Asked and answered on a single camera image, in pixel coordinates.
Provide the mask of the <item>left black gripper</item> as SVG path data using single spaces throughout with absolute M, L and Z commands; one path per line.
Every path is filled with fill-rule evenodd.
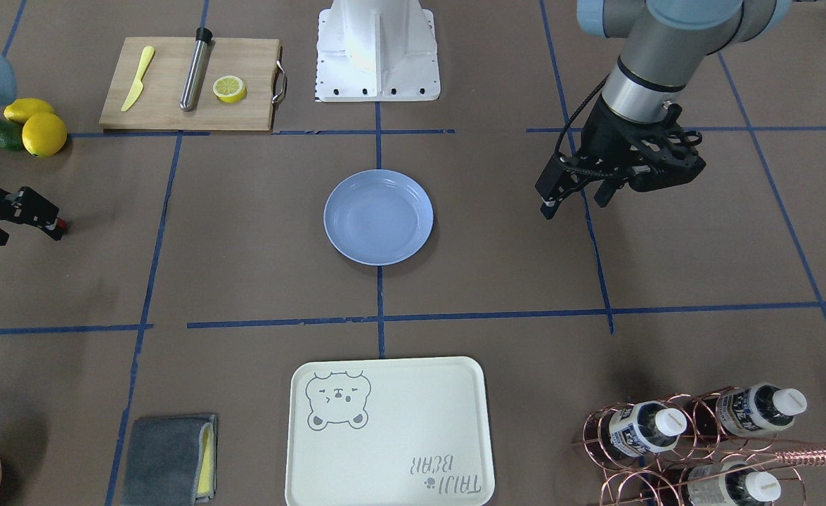
M 551 156 L 535 183 L 545 219 L 552 220 L 560 202 L 590 182 L 600 183 L 595 203 L 605 208 L 622 186 L 646 193 L 695 180 L 707 167 L 697 150 L 702 134 L 680 127 L 682 111 L 673 103 L 659 122 L 638 124 L 597 100 L 576 157 Z

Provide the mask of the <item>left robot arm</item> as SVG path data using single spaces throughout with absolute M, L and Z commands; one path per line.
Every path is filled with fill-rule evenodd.
M 702 61 L 775 28 L 789 1 L 580 1 L 576 18 L 596 37 L 621 38 L 612 70 L 592 90 L 581 141 L 570 155 L 562 143 L 536 181 L 548 220 L 561 201 L 599 183 L 595 202 L 606 206 L 624 186 L 646 193 L 686 185 L 706 163 L 698 131 L 686 131 L 678 103 Z

